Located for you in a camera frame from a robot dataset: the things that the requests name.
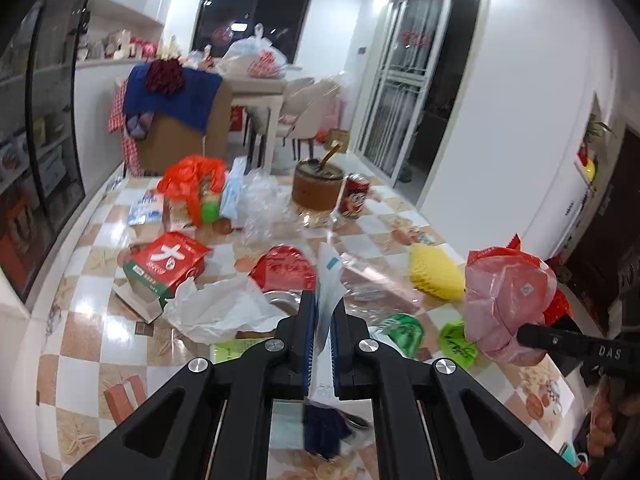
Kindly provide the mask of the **clear plastic packaging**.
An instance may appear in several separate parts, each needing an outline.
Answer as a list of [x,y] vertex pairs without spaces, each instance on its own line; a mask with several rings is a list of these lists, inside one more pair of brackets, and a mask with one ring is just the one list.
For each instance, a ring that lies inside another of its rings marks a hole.
[[245,178],[240,198],[240,216],[244,242],[265,242],[275,237],[281,226],[290,222],[290,199],[276,177],[252,170]]

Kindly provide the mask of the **white plastic shopping bag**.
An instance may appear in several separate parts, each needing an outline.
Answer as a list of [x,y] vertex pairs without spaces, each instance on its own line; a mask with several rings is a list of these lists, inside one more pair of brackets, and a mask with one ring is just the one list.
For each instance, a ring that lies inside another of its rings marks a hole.
[[264,25],[254,27],[254,35],[235,41],[217,62],[224,77],[282,79],[288,60],[264,35]]

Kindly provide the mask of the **red green carton box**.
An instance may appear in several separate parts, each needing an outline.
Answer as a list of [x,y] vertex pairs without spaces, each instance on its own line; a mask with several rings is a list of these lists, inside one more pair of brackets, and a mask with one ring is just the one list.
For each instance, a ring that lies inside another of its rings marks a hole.
[[210,249],[180,232],[167,232],[151,243],[124,250],[122,272],[125,281],[115,284],[115,295],[146,324],[163,314],[169,299],[188,278],[205,269]]

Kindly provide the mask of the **pink Lazy Fun box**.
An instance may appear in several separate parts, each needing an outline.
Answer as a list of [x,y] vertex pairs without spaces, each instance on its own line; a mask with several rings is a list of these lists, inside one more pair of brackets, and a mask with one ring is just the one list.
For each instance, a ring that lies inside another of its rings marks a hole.
[[391,278],[367,260],[344,252],[341,262],[345,298],[352,304],[377,306],[408,314],[416,313],[422,306],[422,292]]

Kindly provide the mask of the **brown sleeved glass cup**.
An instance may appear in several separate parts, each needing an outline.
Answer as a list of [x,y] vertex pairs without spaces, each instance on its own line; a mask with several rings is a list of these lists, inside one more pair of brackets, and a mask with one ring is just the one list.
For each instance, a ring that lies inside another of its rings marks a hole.
[[331,220],[345,173],[330,159],[341,148],[341,144],[334,143],[322,159],[305,159],[295,167],[292,203],[306,228],[327,226]]

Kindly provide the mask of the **dark entrance door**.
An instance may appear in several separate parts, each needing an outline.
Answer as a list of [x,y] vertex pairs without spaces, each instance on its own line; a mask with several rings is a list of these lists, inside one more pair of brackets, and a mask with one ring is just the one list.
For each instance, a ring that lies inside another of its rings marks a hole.
[[602,334],[620,292],[618,264],[639,237],[639,171],[639,133],[627,128],[604,195],[565,263],[566,287]]

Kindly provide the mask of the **crushed green can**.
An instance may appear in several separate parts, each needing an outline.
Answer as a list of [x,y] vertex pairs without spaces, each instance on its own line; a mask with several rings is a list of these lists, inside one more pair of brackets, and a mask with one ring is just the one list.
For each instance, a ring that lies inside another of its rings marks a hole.
[[378,324],[378,332],[385,335],[409,359],[419,352],[424,328],[412,315],[396,313]]

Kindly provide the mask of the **blue teal torn packet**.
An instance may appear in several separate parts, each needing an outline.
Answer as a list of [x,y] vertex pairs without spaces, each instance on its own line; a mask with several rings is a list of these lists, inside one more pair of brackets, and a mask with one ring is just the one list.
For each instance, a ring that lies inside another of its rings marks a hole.
[[314,333],[311,385],[303,409],[304,445],[312,455],[336,460],[371,441],[373,415],[369,401],[341,401],[337,397],[331,321],[346,288],[341,281],[340,254],[329,244],[319,245],[317,274],[319,321]]

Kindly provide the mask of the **pink plastic bag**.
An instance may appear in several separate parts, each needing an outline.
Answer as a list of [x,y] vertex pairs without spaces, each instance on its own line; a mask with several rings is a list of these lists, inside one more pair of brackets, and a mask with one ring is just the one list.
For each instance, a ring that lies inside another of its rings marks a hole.
[[491,361],[538,364],[544,352],[522,346],[516,334],[524,324],[544,322],[555,292],[555,274],[547,263],[521,251],[518,236],[504,247],[473,250],[465,266],[465,339]]

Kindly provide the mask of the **white paper bag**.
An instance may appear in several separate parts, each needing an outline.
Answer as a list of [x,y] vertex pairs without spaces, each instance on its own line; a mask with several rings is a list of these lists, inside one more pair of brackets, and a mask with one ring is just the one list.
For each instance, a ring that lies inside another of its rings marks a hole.
[[194,278],[188,278],[167,300],[163,312],[167,323],[198,344],[225,342],[239,332],[270,333],[287,316],[246,275],[201,289]]

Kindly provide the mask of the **sliding glass door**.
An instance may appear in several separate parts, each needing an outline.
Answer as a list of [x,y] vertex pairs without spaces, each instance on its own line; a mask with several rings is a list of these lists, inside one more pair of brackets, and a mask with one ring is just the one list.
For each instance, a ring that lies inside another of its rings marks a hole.
[[390,0],[362,81],[354,151],[386,184],[399,182],[450,29],[454,0]]

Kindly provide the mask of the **dark window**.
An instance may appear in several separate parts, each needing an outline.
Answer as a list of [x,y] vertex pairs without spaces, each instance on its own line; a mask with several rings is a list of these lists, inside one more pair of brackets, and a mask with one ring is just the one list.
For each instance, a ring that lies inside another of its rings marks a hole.
[[295,60],[310,0],[202,0],[195,21],[192,48],[209,46],[216,58],[232,42],[254,34],[261,24],[264,37],[288,62]]

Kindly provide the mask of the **green white drink bottle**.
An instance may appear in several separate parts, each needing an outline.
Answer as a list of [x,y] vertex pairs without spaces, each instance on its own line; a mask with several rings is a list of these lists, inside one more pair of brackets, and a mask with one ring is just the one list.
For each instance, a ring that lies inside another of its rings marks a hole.
[[218,344],[210,346],[209,359],[214,364],[236,360],[248,349],[256,346],[256,344],[263,344],[265,341],[266,338],[246,338],[218,342]]

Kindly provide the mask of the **yellow foam fruit net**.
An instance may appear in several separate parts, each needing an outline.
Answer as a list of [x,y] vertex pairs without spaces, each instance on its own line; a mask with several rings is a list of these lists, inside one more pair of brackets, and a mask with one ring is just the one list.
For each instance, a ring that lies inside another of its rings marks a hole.
[[411,247],[409,280],[416,289],[442,300],[458,301],[465,294],[462,272],[439,247],[424,244]]

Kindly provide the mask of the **green plastic wrapper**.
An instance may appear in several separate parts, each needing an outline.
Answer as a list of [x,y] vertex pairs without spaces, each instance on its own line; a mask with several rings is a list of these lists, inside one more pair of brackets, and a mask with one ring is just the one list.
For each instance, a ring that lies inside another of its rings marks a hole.
[[477,346],[466,340],[463,320],[445,324],[439,332],[438,344],[446,358],[453,360],[465,370],[469,370],[475,364]]

